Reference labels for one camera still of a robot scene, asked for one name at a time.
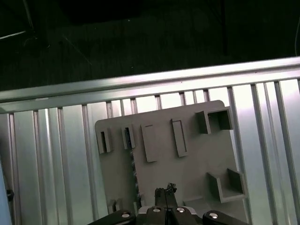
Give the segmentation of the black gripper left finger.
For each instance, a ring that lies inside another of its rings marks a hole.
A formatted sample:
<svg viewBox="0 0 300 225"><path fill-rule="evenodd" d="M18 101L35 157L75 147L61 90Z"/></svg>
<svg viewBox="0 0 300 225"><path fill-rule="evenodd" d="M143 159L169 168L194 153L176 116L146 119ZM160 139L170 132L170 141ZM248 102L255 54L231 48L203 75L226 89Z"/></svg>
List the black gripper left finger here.
<svg viewBox="0 0 300 225"><path fill-rule="evenodd" d="M119 210L90 225L165 225L166 197L163 188L155 190L155 206L141 207L135 215L129 210Z"/></svg>

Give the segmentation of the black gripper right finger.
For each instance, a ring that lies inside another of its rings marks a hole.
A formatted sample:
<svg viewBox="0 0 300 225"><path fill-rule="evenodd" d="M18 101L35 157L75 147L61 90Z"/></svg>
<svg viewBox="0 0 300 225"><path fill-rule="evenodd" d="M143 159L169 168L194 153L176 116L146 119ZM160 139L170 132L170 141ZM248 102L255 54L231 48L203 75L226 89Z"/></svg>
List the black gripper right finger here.
<svg viewBox="0 0 300 225"><path fill-rule="evenodd" d="M187 207L178 206L175 184L168 184L165 189L168 225L248 225L239 219L231 217L220 211L210 210L199 217Z"/></svg>

